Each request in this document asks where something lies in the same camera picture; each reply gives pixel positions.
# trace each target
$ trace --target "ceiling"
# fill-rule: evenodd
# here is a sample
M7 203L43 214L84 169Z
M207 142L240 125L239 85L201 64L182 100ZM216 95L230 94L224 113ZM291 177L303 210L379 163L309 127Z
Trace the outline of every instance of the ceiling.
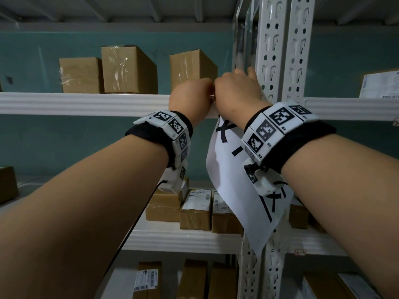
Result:
M236 8L237 0L0 0L0 22L226 23L232 21ZM395 25L399 0L316 0L314 20L332 25Z

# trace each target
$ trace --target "barcode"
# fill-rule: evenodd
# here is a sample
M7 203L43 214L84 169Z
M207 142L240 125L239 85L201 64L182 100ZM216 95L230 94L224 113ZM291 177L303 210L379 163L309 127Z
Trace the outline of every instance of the barcode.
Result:
M134 288L134 291L142 291L142 290L147 289L147 288L148 288L148 286L136 286Z
M382 98L399 98L399 95L383 95Z
M152 271L152 272L151 272L150 286L154 286L154 276L155 276L155 273Z

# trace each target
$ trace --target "paper sheet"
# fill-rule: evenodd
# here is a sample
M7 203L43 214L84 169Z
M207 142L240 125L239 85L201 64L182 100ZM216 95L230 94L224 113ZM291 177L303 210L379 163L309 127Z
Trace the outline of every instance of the paper sheet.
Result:
M243 170L243 131L219 117L209 143L206 168L220 196L244 227L251 248L260 256L273 230L289 208L294 192L284 186L261 198Z

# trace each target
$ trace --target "wall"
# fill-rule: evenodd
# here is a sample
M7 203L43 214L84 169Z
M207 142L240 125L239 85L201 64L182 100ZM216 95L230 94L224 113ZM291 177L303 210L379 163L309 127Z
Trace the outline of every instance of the wall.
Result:
M305 96L357 97L361 75L399 67L399 38L329 34L312 37ZM159 92L170 92L168 55L201 48L229 71L232 33L0 33L4 91L60 92L58 58L100 56L101 45L137 44L158 66ZM14 84L7 83L11 76ZM0 115L0 164L19 174L57 174L121 138L133 118ZM205 159L215 120L193 135L188 175L208 180ZM390 122L331 121L338 133L399 158L399 128Z

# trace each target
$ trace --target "small box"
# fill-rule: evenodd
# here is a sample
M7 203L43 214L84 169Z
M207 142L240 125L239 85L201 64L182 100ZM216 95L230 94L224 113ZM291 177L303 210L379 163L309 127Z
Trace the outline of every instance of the small box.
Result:
M213 194L212 233L240 234L243 226L218 192Z
M172 90L186 80L217 78L217 66L200 49L170 55L169 60Z
M337 280L351 299L382 299L358 274L338 273Z
M155 63L137 46L102 47L106 93L158 94Z
M312 214L309 214L309 224L320 233L323 234L327 233L327 231L322 227L322 225L317 221L317 219Z
M0 167L0 204L18 196L17 180L13 167Z
M180 228L182 230L211 230L212 190L191 190L180 209Z
M140 262L134 283L133 299L161 299L162 262Z
M363 76L359 98L399 99L399 68L381 70Z
M290 225L295 229L307 229L309 221L309 211L295 197L291 201L290 206Z
M304 299L353 299L347 295L335 275L304 273L302 281Z
M102 61L99 58L59 59L63 93L103 93Z
M176 299L204 299L207 262L186 259Z
M187 181L183 181L179 195L157 189L146 207L148 221L180 221L180 207L189 192Z
M208 299L237 299L237 269L214 262Z

